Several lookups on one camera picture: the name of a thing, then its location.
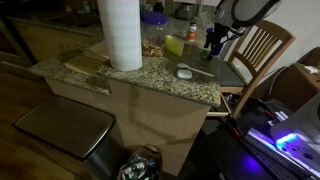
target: trash can lid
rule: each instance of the trash can lid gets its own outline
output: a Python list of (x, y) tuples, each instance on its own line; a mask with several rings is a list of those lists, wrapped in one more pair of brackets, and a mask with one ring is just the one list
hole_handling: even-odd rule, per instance
[(114, 123), (110, 114), (53, 96), (14, 125), (77, 158), (86, 159)]

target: glass jar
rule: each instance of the glass jar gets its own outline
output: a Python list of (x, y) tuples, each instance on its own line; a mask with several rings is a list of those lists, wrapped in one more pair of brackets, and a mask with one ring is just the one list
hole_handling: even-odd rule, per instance
[(162, 57), (167, 30), (167, 17), (162, 13), (144, 12), (141, 15), (142, 55)]

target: bottle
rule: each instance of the bottle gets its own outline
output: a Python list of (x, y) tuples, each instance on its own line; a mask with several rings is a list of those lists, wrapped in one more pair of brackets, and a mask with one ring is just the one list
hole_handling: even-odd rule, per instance
[(187, 33), (187, 41), (193, 42), (195, 37), (196, 37), (196, 31), (197, 31), (197, 23), (195, 22), (190, 22), (189, 24), (189, 30)]

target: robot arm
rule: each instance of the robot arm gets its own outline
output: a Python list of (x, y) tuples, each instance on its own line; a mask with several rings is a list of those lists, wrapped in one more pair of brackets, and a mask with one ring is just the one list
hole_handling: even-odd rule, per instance
[(223, 47), (221, 39), (229, 31), (235, 37), (241, 36), (246, 27), (272, 14), (280, 4), (281, 0), (221, 0), (216, 9), (214, 31), (208, 33), (204, 46), (208, 48), (211, 44), (211, 53), (207, 59), (219, 55)]

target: cabinet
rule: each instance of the cabinet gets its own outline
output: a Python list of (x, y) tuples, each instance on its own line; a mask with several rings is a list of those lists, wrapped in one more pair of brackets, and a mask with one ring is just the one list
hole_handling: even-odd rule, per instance
[(30, 25), (24, 22), (13, 21), (12, 23), (38, 62), (56, 57), (90, 38), (90, 36), (83, 34)]

